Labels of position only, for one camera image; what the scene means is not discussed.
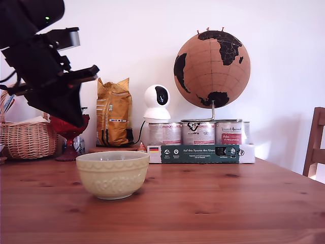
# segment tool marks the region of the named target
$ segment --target wicker basket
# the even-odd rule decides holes
[[[0,143],[2,154],[9,159],[38,159],[55,154],[57,134],[49,122],[6,123],[4,104],[7,92],[0,98]]]

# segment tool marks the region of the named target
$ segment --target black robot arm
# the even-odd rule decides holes
[[[80,45],[79,28],[37,35],[63,14],[63,0],[0,0],[0,50],[17,73],[13,87],[1,84],[0,88],[24,95],[30,106],[80,127],[81,83],[95,80],[99,69],[94,65],[72,71],[69,59],[58,53]]]

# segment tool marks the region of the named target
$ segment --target cream ceramic bowl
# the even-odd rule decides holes
[[[128,197],[147,174],[149,154],[140,151],[103,151],[76,158],[85,189],[104,200]]]

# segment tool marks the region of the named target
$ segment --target german flag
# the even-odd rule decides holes
[[[159,147],[150,147],[149,152],[150,153],[158,153],[159,152]]]

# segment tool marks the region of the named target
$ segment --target white wall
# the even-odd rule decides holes
[[[166,86],[171,93],[169,111],[173,121],[210,116],[209,110],[196,108],[181,97],[174,82],[173,65],[178,50],[197,29],[202,32],[207,27],[224,27],[248,50],[251,77],[235,102],[216,110],[217,118],[250,121],[256,156],[302,173],[313,109],[325,106],[325,1],[66,0],[65,3],[63,19],[46,31],[80,28],[81,46],[63,52],[74,70],[96,64],[104,81],[117,82],[130,77],[136,138],[146,109],[144,91],[155,83]],[[1,63],[2,77],[10,70]],[[91,117],[84,132],[90,147],[95,144],[96,134],[95,82],[83,85],[81,101],[82,106],[89,107]],[[21,117],[27,116],[22,104],[19,111],[24,113]]]

